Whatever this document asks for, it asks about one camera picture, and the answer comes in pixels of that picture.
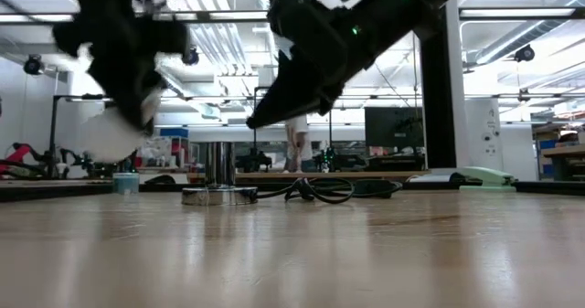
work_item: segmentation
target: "wooden table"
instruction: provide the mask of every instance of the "wooden table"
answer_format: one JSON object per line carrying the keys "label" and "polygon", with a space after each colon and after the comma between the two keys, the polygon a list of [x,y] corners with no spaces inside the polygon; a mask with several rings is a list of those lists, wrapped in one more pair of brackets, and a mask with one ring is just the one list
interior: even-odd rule
{"label": "wooden table", "polygon": [[0,208],[2,307],[577,308],[585,202],[401,191],[339,206],[179,194]]}

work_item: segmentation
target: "green object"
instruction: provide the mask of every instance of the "green object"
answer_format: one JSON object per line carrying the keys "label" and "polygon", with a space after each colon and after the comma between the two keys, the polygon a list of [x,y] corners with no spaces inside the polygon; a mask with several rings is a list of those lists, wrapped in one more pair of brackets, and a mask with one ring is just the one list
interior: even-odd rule
{"label": "green object", "polygon": [[512,184],[516,181],[510,174],[488,169],[485,167],[464,167],[460,174],[482,180],[481,186],[460,186],[461,191],[494,191],[494,192],[515,192],[516,188]]}

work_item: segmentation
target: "black pillar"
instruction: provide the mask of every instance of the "black pillar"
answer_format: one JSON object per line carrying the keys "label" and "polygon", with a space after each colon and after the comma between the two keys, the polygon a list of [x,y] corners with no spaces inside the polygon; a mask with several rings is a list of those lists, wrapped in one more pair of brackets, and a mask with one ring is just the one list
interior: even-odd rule
{"label": "black pillar", "polygon": [[457,155],[445,8],[437,29],[433,36],[420,42],[427,167],[454,168]]}

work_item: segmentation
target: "metal cylinder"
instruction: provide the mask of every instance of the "metal cylinder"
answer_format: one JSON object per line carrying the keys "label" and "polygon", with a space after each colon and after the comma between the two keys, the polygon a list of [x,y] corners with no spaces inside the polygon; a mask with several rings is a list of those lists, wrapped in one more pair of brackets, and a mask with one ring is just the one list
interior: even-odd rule
{"label": "metal cylinder", "polygon": [[207,187],[231,187],[236,185],[236,154],[234,143],[209,143],[205,162]]}

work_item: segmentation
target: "ceiling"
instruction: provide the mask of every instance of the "ceiling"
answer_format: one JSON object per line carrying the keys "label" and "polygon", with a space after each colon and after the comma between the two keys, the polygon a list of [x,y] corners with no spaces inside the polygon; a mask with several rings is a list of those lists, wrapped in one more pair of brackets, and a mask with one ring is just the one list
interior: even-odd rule
{"label": "ceiling", "polygon": [[[75,0],[13,0],[29,12],[76,12]],[[328,6],[340,4],[338,0],[322,0]],[[175,1],[170,6],[173,10],[197,9],[231,9],[261,10],[266,0],[217,0],[216,3],[206,0]],[[461,7],[481,6],[563,6],[564,0],[459,0]],[[505,23],[463,23],[460,32],[463,54],[466,58],[487,48],[501,48],[496,43],[503,37],[514,34],[514,31],[530,29],[539,25],[537,22],[505,22]],[[177,58],[161,58],[161,65],[173,75],[180,85],[192,94],[219,96],[248,94],[258,86],[257,68],[274,65],[271,58],[275,46],[266,25],[237,24],[209,27],[192,27],[196,43],[204,50],[200,62],[196,66],[185,66]],[[530,42],[536,51],[536,58],[528,63],[516,63],[505,60],[506,57],[490,61],[489,64],[471,69],[473,72],[464,75],[466,94],[518,93],[520,88],[528,88],[531,93],[585,93],[585,69],[579,63],[585,53],[585,21],[569,21],[558,25],[554,30]],[[224,44],[214,37],[230,36]],[[0,27],[0,47],[9,51],[12,58],[25,58],[29,53],[40,53],[31,50],[43,45],[52,44],[50,31],[46,27]],[[344,99],[340,100],[334,113],[336,122],[362,122],[363,112],[356,110],[364,106],[376,105],[414,105],[420,100],[412,99],[414,88],[420,86],[418,67],[418,40],[407,35],[391,49],[378,58],[376,64],[362,71],[346,85],[345,95],[368,96],[370,94],[397,95],[393,100]],[[65,58],[57,53],[43,54],[46,63],[59,69],[83,71],[87,62],[78,62]],[[533,99],[524,104],[533,112],[544,112],[553,108],[564,99]],[[517,109],[517,99],[500,100],[502,112]],[[220,105],[222,121],[244,119],[250,108],[245,103]],[[169,104],[164,112],[195,112],[188,106]]]}

